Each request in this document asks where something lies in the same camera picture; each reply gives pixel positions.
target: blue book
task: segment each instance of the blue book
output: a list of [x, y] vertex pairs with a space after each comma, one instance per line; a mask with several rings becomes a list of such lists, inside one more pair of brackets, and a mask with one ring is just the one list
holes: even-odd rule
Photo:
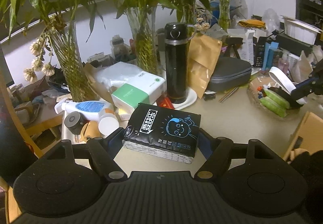
[[266, 42], [266, 44], [264, 46], [264, 63], [263, 63], [263, 67], [261, 69], [263, 71], [266, 70], [267, 59], [268, 59], [268, 54], [269, 54], [269, 47], [270, 47], [270, 44]]
[[268, 58], [266, 63], [266, 70], [270, 69], [273, 65], [274, 53], [278, 50], [279, 43], [272, 42], [269, 46]]

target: chopsticks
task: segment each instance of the chopsticks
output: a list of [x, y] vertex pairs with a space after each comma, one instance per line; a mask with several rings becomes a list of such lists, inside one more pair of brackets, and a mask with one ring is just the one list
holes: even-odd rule
[[226, 93], [220, 100], [219, 103], [223, 103], [226, 99], [228, 99], [231, 95], [233, 95], [237, 90], [239, 89], [239, 86], [233, 88], [230, 92]]

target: screw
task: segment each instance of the screw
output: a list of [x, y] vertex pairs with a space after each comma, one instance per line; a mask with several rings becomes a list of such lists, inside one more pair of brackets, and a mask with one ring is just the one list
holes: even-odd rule
[[109, 178], [120, 179], [124, 176], [124, 173], [121, 171], [112, 171], [109, 173]]
[[197, 173], [197, 176], [202, 179], [209, 179], [213, 177], [213, 174], [210, 171], [200, 171]]

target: gray zipper case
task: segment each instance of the gray zipper case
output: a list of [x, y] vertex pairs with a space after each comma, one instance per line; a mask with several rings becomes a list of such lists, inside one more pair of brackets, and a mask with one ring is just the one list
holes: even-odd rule
[[216, 63], [208, 90], [221, 92], [247, 83], [251, 76], [251, 64], [245, 60], [220, 57]]

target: yellow cloth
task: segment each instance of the yellow cloth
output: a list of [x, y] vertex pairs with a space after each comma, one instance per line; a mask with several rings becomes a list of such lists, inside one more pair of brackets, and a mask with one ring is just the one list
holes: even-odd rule
[[239, 24], [242, 27], [264, 28], [266, 26], [266, 24], [263, 21], [257, 20], [257, 19], [241, 20], [241, 21], [239, 21]]

